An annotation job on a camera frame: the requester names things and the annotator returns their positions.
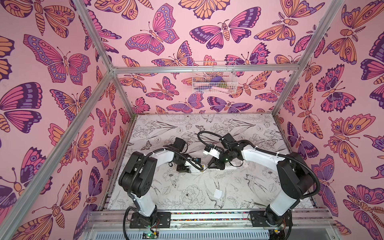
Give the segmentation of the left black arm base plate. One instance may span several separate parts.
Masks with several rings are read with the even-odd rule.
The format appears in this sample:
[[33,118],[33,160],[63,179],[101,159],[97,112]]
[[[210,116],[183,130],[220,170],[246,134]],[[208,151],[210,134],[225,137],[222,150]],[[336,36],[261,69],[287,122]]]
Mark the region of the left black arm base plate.
[[149,229],[155,226],[160,229],[169,229],[171,225],[171,212],[156,212],[150,217],[145,217],[139,213],[133,213],[130,229]]

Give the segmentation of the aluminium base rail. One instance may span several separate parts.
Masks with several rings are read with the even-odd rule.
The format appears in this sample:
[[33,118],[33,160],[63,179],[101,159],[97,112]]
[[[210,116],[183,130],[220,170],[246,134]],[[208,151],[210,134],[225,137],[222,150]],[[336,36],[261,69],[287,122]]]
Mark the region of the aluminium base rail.
[[169,229],[130,229],[123,226],[124,211],[92,212],[83,240],[142,240],[146,231],[159,232],[157,240],[340,240],[331,214],[325,209],[296,209],[292,223],[282,230],[253,227],[253,210],[171,211]]

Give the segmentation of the green circuit board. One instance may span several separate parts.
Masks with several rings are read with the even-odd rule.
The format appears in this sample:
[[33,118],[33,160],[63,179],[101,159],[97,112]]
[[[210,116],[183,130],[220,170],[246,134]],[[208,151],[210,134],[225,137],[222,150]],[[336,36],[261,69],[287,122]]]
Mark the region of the green circuit board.
[[159,237],[159,232],[151,232],[151,231],[146,231],[143,232],[142,234],[142,239],[143,240],[156,240]]

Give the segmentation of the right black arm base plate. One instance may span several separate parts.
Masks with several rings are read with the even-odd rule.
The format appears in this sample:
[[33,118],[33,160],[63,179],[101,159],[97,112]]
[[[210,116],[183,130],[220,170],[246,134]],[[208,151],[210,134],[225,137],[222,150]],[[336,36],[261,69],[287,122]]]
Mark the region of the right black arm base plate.
[[273,211],[250,211],[248,216],[253,227],[282,230],[292,223],[292,211],[288,210],[282,216],[277,216]]

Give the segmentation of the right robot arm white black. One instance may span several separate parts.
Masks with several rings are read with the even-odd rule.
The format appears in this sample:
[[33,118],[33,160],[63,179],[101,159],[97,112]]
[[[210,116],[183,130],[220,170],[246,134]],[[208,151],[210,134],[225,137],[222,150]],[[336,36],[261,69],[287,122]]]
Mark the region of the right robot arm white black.
[[288,155],[263,150],[249,140],[236,141],[231,134],[218,136],[221,147],[205,143],[204,154],[212,156],[209,169],[224,170],[227,164],[238,159],[254,162],[279,176],[281,191],[265,208],[263,214],[255,217],[261,226],[277,227],[292,218],[293,209],[301,200],[312,197],[320,191],[320,181],[298,153]]

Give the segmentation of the purple item in basket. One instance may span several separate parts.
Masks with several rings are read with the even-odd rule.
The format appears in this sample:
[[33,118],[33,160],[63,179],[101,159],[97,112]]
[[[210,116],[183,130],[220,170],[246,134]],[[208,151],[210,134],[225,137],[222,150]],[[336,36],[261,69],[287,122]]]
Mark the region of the purple item in basket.
[[224,79],[221,76],[216,76],[210,80],[210,83],[212,84],[218,84],[218,83],[224,83]]

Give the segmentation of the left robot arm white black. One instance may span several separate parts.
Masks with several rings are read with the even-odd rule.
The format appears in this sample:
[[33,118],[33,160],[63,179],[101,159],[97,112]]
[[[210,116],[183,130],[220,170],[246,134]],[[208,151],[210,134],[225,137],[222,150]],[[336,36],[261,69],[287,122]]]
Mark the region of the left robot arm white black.
[[133,210],[145,225],[153,225],[157,218],[158,208],[149,194],[157,167],[175,164],[177,170],[186,173],[200,173],[204,170],[201,159],[193,158],[184,152],[186,145],[186,141],[176,138],[171,145],[165,145],[148,154],[135,151],[128,158],[118,184],[133,200]]

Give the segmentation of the white remote control green sticker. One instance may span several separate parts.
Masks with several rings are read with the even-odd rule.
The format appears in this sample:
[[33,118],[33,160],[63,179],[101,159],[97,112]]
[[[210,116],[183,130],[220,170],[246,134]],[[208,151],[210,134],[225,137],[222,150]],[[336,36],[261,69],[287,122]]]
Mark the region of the white remote control green sticker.
[[235,170],[235,169],[237,169],[237,168],[240,168],[242,165],[240,165],[240,166],[235,166],[235,165],[233,165],[232,163],[226,163],[226,165],[225,165],[225,170]]

